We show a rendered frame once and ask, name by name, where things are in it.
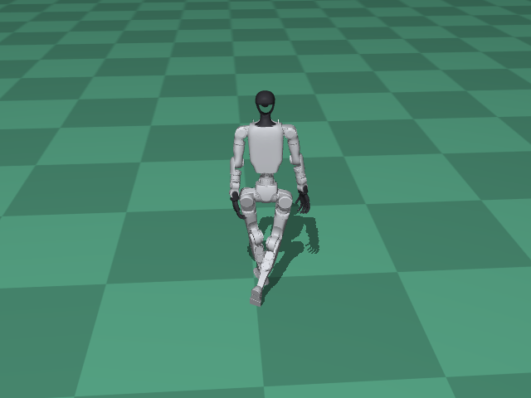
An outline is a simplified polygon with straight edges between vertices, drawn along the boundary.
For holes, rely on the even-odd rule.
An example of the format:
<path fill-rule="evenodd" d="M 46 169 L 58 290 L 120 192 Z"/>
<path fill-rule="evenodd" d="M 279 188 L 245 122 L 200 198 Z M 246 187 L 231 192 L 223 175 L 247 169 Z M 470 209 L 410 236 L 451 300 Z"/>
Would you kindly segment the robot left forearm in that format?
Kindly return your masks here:
<path fill-rule="evenodd" d="M 231 196 L 232 198 L 232 193 L 233 192 L 237 192 L 238 193 L 238 196 L 240 195 L 239 193 L 239 188 L 240 188 L 240 182 L 241 182 L 241 171 L 239 169 L 235 169 L 235 160 L 234 158 L 231 158 L 230 160 L 230 174 L 231 174 L 231 179 L 230 179 L 230 191 L 229 191 L 229 195 Z"/>

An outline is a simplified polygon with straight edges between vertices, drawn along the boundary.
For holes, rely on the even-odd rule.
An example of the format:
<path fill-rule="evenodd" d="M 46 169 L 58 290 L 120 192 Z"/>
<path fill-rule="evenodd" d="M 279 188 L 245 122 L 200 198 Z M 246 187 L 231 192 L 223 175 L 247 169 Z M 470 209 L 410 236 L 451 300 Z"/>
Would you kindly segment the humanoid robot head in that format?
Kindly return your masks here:
<path fill-rule="evenodd" d="M 270 112 L 264 113 L 261 111 L 259 105 L 262 105 L 263 107 L 267 107 L 269 104 L 272 104 L 272 108 Z M 275 106 L 275 96 L 268 90 L 262 90 L 256 95 L 256 107 L 258 108 L 259 113 L 261 114 L 261 119 L 257 125 L 257 127 L 274 127 L 272 125 L 276 125 L 276 123 L 272 122 L 270 118 L 270 114 L 272 113 Z"/>

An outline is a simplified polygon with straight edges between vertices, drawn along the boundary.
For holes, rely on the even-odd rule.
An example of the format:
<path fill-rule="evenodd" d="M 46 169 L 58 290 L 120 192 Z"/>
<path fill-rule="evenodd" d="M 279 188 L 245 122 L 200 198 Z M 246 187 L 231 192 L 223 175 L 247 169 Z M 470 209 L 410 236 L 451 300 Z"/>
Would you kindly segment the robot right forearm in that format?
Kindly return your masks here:
<path fill-rule="evenodd" d="M 295 177 L 296 177 L 296 182 L 297 182 L 297 189 L 298 191 L 301 191 L 301 192 L 303 192 L 303 187 L 305 185 L 308 187 L 304 170 L 305 170 L 304 159 L 303 159 L 303 155 L 300 154 L 300 165 L 294 166 L 294 172 L 295 172 Z"/>

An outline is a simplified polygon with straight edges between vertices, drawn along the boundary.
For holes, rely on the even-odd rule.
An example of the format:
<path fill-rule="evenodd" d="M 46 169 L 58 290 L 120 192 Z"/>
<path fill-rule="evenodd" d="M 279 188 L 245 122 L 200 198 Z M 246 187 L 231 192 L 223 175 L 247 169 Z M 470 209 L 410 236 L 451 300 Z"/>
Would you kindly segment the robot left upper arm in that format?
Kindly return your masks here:
<path fill-rule="evenodd" d="M 244 166 L 243 153 L 245 149 L 244 138 L 247 137 L 249 125 L 242 125 L 236 129 L 233 144 L 233 153 L 235 160 L 235 168 L 241 168 Z"/>

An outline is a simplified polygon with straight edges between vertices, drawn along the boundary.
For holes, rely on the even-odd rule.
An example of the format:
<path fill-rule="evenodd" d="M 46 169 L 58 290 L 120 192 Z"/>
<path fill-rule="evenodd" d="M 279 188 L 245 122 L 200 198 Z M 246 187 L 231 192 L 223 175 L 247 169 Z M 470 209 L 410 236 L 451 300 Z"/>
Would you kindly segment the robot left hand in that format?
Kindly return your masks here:
<path fill-rule="evenodd" d="M 239 206 L 238 206 L 238 202 L 237 200 L 239 200 L 239 196 L 238 196 L 238 193 L 237 192 L 233 192 L 232 193 L 232 198 L 230 198 L 230 200 L 232 201 L 232 205 L 233 205 L 233 208 L 234 210 L 236 211 L 237 215 L 239 216 L 239 218 L 241 219 L 246 219 L 245 215 L 242 215 L 239 210 Z"/>

